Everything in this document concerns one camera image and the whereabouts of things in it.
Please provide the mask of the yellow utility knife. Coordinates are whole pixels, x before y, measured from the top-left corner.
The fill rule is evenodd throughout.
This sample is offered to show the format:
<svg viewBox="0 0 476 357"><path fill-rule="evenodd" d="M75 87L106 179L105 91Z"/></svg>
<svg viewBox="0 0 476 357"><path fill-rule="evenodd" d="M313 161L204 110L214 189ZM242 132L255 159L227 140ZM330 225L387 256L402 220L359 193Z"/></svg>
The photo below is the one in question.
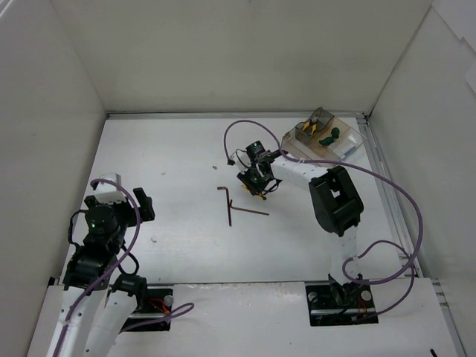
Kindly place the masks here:
<svg viewBox="0 0 476 357"><path fill-rule="evenodd" d="M249 187L246 184L242 184L242 188L249 192L253 197L258 199L267 200L267 198L258 190L255 190L253 187Z"/></svg>

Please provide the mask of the large brown hex key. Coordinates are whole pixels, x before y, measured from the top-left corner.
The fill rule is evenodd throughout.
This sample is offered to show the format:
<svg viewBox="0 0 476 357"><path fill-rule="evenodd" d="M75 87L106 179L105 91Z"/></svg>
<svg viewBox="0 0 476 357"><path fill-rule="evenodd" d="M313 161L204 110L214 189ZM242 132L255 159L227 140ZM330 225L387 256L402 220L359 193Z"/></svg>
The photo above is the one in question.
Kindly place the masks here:
<svg viewBox="0 0 476 357"><path fill-rule="evenodd" d="M231 197L230 197L229 189L226 186L218 186L216 189L225 192L227 215L228 215L228 226L231 228L232 215L231 215Z"/></svg>

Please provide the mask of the yellow handled pliers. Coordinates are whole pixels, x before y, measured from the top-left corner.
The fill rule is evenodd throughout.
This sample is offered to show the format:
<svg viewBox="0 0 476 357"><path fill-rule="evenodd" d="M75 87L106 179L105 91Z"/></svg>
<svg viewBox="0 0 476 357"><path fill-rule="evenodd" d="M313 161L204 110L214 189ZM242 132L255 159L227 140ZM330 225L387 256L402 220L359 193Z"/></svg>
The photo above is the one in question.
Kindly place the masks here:
<svg viewBox="0 0 476 357"><path fill-rule="evenodd" d="M314 135L318 128L318 119L321 116L321 108L316 109L303 124L302 131L307 135Z"/></svg>

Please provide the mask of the green handled screwdriver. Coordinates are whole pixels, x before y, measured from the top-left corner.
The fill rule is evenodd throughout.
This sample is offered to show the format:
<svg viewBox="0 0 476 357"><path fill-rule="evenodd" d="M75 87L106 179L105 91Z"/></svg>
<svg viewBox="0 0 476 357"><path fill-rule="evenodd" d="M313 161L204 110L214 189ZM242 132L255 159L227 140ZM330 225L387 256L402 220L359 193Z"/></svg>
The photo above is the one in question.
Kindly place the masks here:
<svg viewBox="0 0 476 357"><path fill-rule="evenodd" d="M335 138L332 136L328 136L322 140L319 140L319 144L328 147L329 145L333 144L335 142Z"/></svg>

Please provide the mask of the green stubby screwdriver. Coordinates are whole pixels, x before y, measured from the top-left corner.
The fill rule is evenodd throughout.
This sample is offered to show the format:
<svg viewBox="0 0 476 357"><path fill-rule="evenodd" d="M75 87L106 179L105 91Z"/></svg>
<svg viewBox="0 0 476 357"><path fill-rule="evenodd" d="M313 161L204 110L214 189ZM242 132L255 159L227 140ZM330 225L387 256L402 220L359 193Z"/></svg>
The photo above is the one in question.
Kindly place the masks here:
<svg viewBox="0 0 476 357"><path fill-rule="evenodd" d="M340 129L338 127L334 127L331 130L331 134L332 134L333 137L338 138L339 135L340 135Z"/></svg>

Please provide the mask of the blue utility knife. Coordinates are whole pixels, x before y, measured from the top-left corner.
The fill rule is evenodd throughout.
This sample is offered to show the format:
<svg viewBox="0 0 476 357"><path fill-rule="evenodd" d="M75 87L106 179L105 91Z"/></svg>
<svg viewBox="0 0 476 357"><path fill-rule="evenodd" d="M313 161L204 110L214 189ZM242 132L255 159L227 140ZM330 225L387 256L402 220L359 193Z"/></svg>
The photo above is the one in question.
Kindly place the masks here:
<svg viewBox="0 0 476 357"><path fill-rule="evenodd" d="M342 159L345 159L346 157L352 155L357 149L358 149L358 146L354 144L346 145L345 148L343 148L343 152L341 154Z"/></svg>

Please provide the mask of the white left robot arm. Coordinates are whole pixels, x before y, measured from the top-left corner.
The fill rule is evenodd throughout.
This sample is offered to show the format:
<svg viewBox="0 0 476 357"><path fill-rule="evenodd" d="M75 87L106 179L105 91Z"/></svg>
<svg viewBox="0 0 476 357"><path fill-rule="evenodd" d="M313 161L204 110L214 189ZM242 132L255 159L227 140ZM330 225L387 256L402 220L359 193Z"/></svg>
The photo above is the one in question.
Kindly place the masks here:
<svg viewBox="0 0 476 357"><path fill-rule="evenodd" d="M88 233L66 267L48 356L107 356L127 318L149 302L147 280L136 271L110 279L129 255L127 229L155 219L152 198L137 187L130 194L103 190L85 203Z"/></svg>

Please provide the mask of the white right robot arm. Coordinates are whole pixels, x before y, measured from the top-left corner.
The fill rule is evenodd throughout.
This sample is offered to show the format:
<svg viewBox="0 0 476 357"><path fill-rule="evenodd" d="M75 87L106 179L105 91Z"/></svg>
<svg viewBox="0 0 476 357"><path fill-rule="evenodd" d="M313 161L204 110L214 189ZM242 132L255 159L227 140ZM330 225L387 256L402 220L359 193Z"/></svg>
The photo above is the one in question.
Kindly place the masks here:
<svg viewBox="0 0 476 357"><path fill-rule="evenodd" d="M335 235L330 240L330 300L337 306L348 305L355 299L358 285L344 275L342 266L357 254L356 232L364 210L348 172L341 166L325 169L294 157L288 160L278 150L265 149L260 141L235 157L239 162L237 178L253 196L264 199L283 181L310 194L318 224Z"/></svg>

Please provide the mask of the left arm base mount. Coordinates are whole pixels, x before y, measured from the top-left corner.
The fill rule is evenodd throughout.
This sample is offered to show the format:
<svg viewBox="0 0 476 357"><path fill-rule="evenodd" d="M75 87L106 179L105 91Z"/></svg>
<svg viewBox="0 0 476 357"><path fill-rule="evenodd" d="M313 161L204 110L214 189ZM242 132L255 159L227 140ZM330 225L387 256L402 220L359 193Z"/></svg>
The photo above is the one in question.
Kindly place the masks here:
<svg viewBox="0 0 476 357"><path fill-rule="evenodd" d="M173 307L173 290L171 288L154 287L148 291L149 297L141 307L137 308L126 320L123 328L142 322L148 322L168 315ZM146 326L135 327L130 332L168 332L170 322L158 322Z"/></svg>

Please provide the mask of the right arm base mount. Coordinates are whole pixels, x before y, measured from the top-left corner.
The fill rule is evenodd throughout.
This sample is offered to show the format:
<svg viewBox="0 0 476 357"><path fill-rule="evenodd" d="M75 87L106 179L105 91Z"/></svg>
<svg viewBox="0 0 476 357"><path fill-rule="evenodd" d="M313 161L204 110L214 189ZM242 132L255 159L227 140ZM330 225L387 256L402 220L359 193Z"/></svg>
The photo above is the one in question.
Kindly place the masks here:
<svg viewBox="0 0 476 357"><path fill-rule="evenodd" d="M354 283L306 285L306 302L311 327L341 327L377 324L379 317L369 286Z"/></svg>

